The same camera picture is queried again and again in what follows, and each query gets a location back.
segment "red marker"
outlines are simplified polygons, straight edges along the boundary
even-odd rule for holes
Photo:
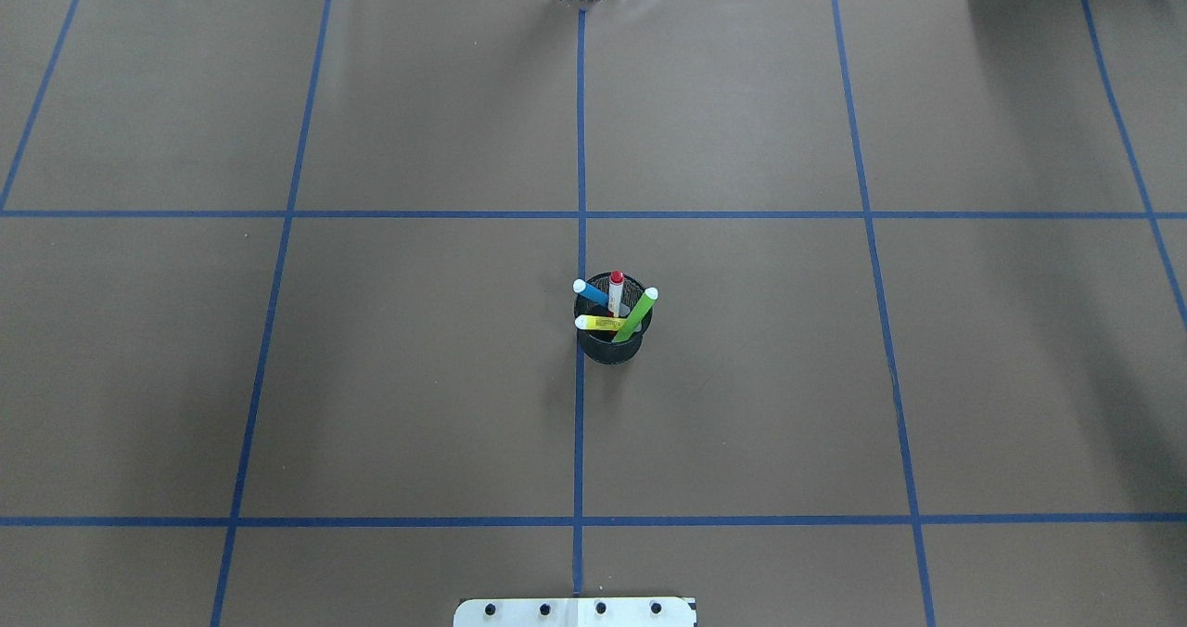
[[[618,271],[610,273],[610,291],[607,293],[607,297],[610,298],[610,305],[607,309],[615,318],[618,317],[618,305],[622,304],[622,283],[626,280],[627,278],[622,277]]]

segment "blue marker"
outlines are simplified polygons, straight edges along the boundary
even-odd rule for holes
[[[607,310],[610,309],[610,297],[603,293],[598,287],[586,284],[584,279],[573,280],[573,293],[577,293],[595,305],[602,305]],[[630,315],[630,305],[620,304],[618,315],[622,317]]]

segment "marker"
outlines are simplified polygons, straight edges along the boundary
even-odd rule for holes
[[[643,317],[647,316],[647,312],[652,311],[652,305],[655,304],[655,300],[658,300],[659,297],[660,292],[655,287],[645,290],[643,297],[635,303],[635,309],[631,310],[630,316],[627,317],[627,323],[622,324],[622,328],[620,328],[618,334],[614,336],[611,342],[626,342],[630,337],[630,334],[640,327],[639,324],[643,322]]]
[[[614,332],[622,330],[622,327],[626,325],[626,323],[627,319],[624,318],[596,317],[590,315],[580,315],[573,319],[573,325],[577,327],[577,330],[590,331],[602,330]],[[642,330],[642,328],[636,325],[635,332],[639,332],[640,330]]]
[[[627,281],[627,279],[622,277],[622,273],[620,271],[614,271],[610,273],[610,293],[608,294],[608,297],[610,298],[610,305],[607,306],[607,309],[610,310],[610,316],[616,318],[620,316],[627,316],[618,314],[618,305],[622,304],[623,281]]]
[[[602,292],[602,290],[597,289],[596,286],[590,286],[589,284],[586,284],[584,279],[573,280],[573,293],[577,293],[578,296],[585,298],[590,303],[594,303],[595,305],[601,305],[607,310],[610,309],[610,298],[608,298],[607,294]],[[620,303],[618,311],[622,312],[621,316],[627,316],[630,314],[630,308],[628,305],[623,305]]]

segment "white metal plate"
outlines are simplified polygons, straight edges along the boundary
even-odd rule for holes
[[[685,597],[466,600],[453,627],[696,627],[696,606]]]

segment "black pencil cup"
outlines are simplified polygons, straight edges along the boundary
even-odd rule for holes
[[[626,305],[635,308],[639,304],[639,299],[643,297],[645,287],[639,284],[633,277],[624,276],[626,281],[622,284],[622,302]],[[610,290],[610,273],[603,272],[602,274],[596,274],[585,280],[594,289],[601,290],[605,293]],[[626,342],[614,343],[614,332],[602,331],[602,330],[578,330],[577,331],[577,343],[582,346],[582,350],[585,355],[592,357],[602,365],[618,365],[629,361],[636,353],[639,348],[643,346],[643,335],[647,334],[647,327],[652,324],[652,312],[655,310],[648,310],[647,316],[643,317],[642,323],[639,324],[639,332],[635,332]],[[586,298],[577,296],[577,300],[573,302],[573,318],[580,315],[594,315],[594,316],[609,316],[610,310],[607,310],[602,305],[596,305]]]

